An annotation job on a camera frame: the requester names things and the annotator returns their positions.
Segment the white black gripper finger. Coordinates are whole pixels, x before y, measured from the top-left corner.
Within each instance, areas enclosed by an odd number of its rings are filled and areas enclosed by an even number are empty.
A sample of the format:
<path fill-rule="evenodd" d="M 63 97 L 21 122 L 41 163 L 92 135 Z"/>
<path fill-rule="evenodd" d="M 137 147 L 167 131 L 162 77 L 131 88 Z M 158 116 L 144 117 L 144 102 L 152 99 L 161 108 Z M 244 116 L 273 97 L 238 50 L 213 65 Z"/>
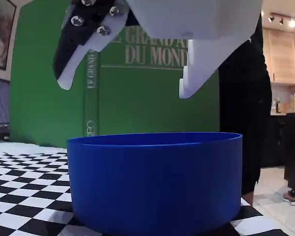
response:
<path fill-rule="evenodd" d="M 53 59 L 53 72 L 62 89 L 71 89 L 75 71 L 88 51 L 101 52 L 116 38 L 128 14 L 124 0 L 71 1 Z"/>

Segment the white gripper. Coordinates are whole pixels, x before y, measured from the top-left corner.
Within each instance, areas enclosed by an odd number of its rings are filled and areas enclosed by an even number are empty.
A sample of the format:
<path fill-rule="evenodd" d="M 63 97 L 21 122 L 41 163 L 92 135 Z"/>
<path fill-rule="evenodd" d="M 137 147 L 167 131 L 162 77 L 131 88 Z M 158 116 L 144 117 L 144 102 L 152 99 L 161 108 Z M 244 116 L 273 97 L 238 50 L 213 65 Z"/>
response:
<path fill-rule="evenodd" d="M 255 30 L 261 0 L 129 0 L 152 38 L 190 39 L 179 97 L 194 95 Z"/>

